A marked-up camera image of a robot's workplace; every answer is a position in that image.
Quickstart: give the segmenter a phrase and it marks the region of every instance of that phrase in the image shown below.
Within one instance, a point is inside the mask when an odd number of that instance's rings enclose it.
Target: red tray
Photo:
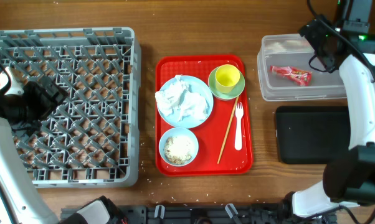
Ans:
[[[178,74],[191,75],[208,84],[208,76],[212,70],[224,64],[236,66],[244,75],[243,62],[235,55],[165,57],[158,62],[156,67],[156,91],[160,90],[164,83]],[[222,101],[214,97],[214,108],[207,121],[196,128],[190,129],[199,141],[199,153],[195,160],[183,167],[167,164],[159,154],[159,140],[172,126],[167,124],[156,110],[156,165],[158,170],[168,176],[226,175],[247,172],[251,168],[254,158],[246,90],[241,94],[239,102],[242,102],[244,107],[242,119],[243,148],[238,151],[234,147],[236,130],[236,118],[234,117],[219,164],[217,164],[218,156],[234,100]]]

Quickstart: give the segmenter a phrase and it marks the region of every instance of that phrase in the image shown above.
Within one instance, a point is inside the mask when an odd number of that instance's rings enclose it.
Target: red wrapper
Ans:
[[[270,71],[283,78],[288,78],[289,80],[295,82],[300,86],[308,86],[311,82],[312,72],[300,70],[294,67],[276,67],[271,65]]]

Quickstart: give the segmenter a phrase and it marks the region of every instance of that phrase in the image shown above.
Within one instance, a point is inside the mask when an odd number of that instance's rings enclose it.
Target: green plate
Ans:
[[[221,93],[217,90],[217,88],[215,87],[215,83],[216,83],[216,80],[215,80],[215,73],[217,72],[217,69],[219,67],[215,68],[210,76],[208,77],[208,86],[212,92],[212,94],[220,99],[220,100],[231,100],[231,99],[234,99],[236,97],[238,97],[240,94],[242,94],[243,90],[244,90],[244,86],[245,86],[245,80],[244,80],[244,76],[242,74],[242,72],[240,72],[240,79],[239,79],[239,82],[236,84],[235,88],[233,88],[233,90],[229,93]]]

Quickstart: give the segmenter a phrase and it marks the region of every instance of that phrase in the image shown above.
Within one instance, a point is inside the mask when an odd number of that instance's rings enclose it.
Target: wood grain surface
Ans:
[[[0,30],[128,26],[142,48],[139,129],[144,144],[140,148],[143,169],[137,183],[126,189],[39,189],[57,215],[61,208],[85,205],[101,195],[117,205],[277,202],[290,191],[303,190],[321,180],[324,166],[292,166],[278,160],[273,112],[281,105],[346,105],[346,100],[266,102],[257,74],[262,37],[297,33],[312,18],[304,1],[18,2],[0,3]],[[317,12],[333,17],[337,0],[313,2]],[[370,22],[375,33],[375,0]],[[236,54],[244,62],[255,159],[244,175],[170,178],[155,166],[154,68],[165,56],[200,54]],[[358,208],[354,213],[364,221],[372,209]],[[339,222],[352,223],[345,213],[339,215]]]

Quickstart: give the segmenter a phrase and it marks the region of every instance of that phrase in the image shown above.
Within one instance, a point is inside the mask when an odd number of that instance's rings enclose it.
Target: wooden chopstick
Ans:
[[[232,124],[233,115],[235,114],[235,109],[236,109],[236,105],[237,105],[238,100],[239,100],[239,97],[236,97],[236,101],[235,101],[235,104],[233,105],[233,109],[232,109],[232,114],[230,115],[229,124],[227,125],[226,134],[225,134],[225,137],[224,137],[224,143],[222,143],[221,152],[219,153],[218,164],[219,164],[219,161],[221,161],[222,153],[224,152],[227,135],[229,134],[230,124]]]

